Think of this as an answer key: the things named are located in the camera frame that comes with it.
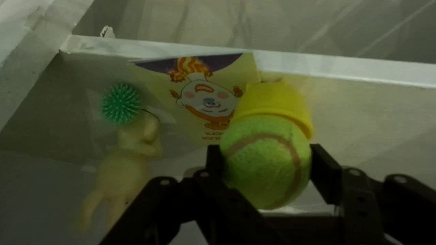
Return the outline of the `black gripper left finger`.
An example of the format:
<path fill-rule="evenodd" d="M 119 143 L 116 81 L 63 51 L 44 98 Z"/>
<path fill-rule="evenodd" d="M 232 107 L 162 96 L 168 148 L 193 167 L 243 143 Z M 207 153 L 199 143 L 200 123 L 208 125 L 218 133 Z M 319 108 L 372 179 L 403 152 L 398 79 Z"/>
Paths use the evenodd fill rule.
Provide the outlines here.
<path fill-rule="evenodd" d="M 99 245 L 169 245 L 195 221 L 208 245 L 263 245 L 273 231 L 259 211 L 221 179 L 223 156 L 208 145 L 206 166 L 177 181 L 153 178 Z"/>

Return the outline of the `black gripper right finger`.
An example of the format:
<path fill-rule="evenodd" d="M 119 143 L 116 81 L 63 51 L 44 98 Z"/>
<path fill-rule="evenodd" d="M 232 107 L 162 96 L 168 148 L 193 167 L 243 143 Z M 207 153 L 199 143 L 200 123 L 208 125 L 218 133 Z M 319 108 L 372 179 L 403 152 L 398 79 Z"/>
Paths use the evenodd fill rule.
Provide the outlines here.
<path fill-rule="evenodd" d="M 436 245 L 436 190 L 414 177 L 383 181 L 312 144 L 311 181 L 335 215 L 273 216 L 292 245 Z"/>

